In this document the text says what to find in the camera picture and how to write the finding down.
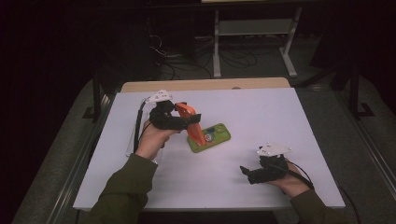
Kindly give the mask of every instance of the white desk frame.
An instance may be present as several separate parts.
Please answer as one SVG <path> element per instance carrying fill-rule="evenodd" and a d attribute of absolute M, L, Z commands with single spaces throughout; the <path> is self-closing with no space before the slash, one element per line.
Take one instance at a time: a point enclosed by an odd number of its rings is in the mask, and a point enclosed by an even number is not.
<path fill-rule="evenodd" d="M 289 57 L 291 42 L 298 25 L 302 8 L 296 8 L 291 19 L 280 20 L 245 20 L 245 21 L 220 21 L 219 11 L 215 17 L 215 50 L 213 54 L 213 74 L 215 78 L 221 77 L 219 61 L 219 37 L 221 35 L 278 35 L 287 34 L 286 43 L 279 48 L 283 62 L 288 69 L 290 77 L 297 77 L 296 70 Z"/>
<path fill-rule="evenodd" d="M 201 85 L 205 91 L 177 91 L 189 86 L 200 89 Z M 274 89 L 231 90 L 249 86 Z M 188 147 L 186 132 L 173 135 L 162 149 L 163 153 L 160 153 L 160 165 L 153 179 L 153 191 L 148 194 L 146 210 L 233 211 L 290 208 L 289 199 L 279 189 L 268 184 L 250 185 L 247 177 L 239 170 L 239 165 L 252 170 L 260 168 L 256 151 L 267 140 L 293 147 L 294 152 L 286 156 L 309 173 L 323 202 L 331 207 L 345 206 L 295 90 L 286 88 L 288 83 L 284 78 L 244 78 L 124 85 L 123 91 L 138 92 L 122 92 L 116 96 L 79 189 L 75 208 L 90 210 L 107 180 L 127 161 L 125 152 L 133 136 L 135 116 L 141 99 L 150 96 L 159 87 L 171 91 L 175 102 L 186 100 L 197 112 L 202 111 L 203 118 L 200 123 L 203 127 L 214 125 L 213 122 L 224 122 L 232 139 L 194 154 Z M 145 108 L 146 117 L 149 111 L 150 108 Z"/>

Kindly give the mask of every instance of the person's left hand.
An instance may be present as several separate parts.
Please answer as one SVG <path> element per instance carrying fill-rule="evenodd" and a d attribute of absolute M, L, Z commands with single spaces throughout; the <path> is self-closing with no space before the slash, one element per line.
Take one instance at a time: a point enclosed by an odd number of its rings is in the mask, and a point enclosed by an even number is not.
<path fill-rule="evenodd" d="M 169 140 L 170 135 L 181 132 L 178 130 L 157 129 L 149 121 L 145 122 L 143 130 L 140 144 L 135 154 L 150 161 L 155 159 L 161 146 Z"/>

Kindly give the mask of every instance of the white table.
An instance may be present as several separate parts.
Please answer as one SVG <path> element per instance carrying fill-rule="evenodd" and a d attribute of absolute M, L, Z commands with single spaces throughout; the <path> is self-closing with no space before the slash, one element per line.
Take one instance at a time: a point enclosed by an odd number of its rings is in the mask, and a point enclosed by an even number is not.
<path fill-rule="evenodd" d="M 122 92 L 116 96 L 75 208 L 90 210 L 110 176 L 128 160 L 125 152 L 133 138 L 137 109 L 142 99 L 153 93 Z M 279 189 L 268 184 L 250 185 L 239 169 L 240 165 L 251 170 L 260 168 L 256 151 L 266 141 L 292 147 L 293 151 L 285 156 L 308 172 L 323 202 L 330 207 L 345 206 L 294 89 L 171 93 L 173 103 L 187 102 L 202 114 L 203 128 L 222 122 L 232 139 L 192 153 L 186 132 L 173 135 L 160 154 L 146 210 L 289 208 L 289 199 Z M 145 106 L 144 118 L 148 118 L 152 107 Z"/>

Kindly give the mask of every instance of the white plastic mount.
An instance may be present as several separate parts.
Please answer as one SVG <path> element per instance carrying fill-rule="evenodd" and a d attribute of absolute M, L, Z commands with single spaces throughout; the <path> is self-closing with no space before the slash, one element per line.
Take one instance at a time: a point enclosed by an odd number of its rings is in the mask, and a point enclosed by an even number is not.
<path fill-rule="evenodd" d="M 157 103 L 162 101 L 172 100 L 172 95 L 166 90 L 157 91 L 154 95 L 150 96 L 146 103 Z"/>
<path fill-rule="evenodd" d="M 274 142 L 267 142 L 264 146 L 260 147 L 257 151 L 259 156 L 272 157 L 291 152 L 291 147 L 283 146 Z"/>

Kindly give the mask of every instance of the green smartphone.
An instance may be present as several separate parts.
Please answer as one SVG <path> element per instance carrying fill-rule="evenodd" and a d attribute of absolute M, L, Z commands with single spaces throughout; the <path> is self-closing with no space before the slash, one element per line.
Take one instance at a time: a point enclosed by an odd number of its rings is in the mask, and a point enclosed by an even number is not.
<path fill-rule="evenodd" d="M 190 137 L 187 137 L 192 152 L 197 153 L 231 139 L 231 134 L 223 123 L 203 129 L 202 133 L 205 138 L 204 145 L 199 145 Z"/>

